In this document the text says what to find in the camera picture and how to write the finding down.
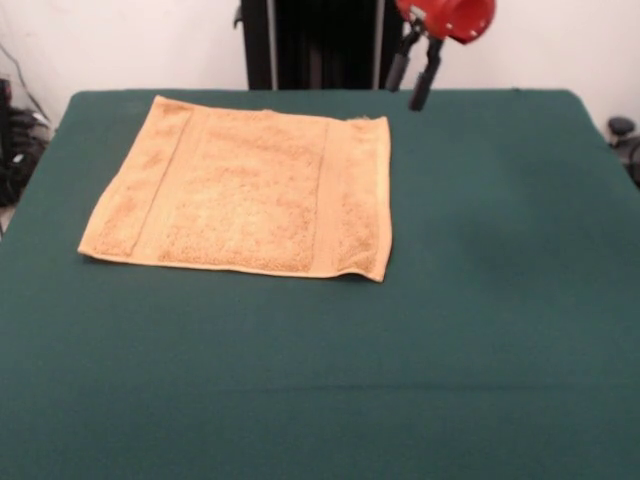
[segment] folded towel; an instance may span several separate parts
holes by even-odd
[[[139,265],[382,282],[389,161],[386,118],[157,97],[78,250]]]

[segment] red robot arm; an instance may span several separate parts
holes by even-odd
[[[466,45],[479,39],[491,26],[496,12],[496,0],[396,0],[400,13],[411,25],[411,31],[400,44],[394,58],[387,90],[397,91],[409,65],[409,53],[425,35],[429,40],[428,64],[420,74],[410,102],[410,108],[424,108],[436,73],[440,68],[440,51],[449,37]]]

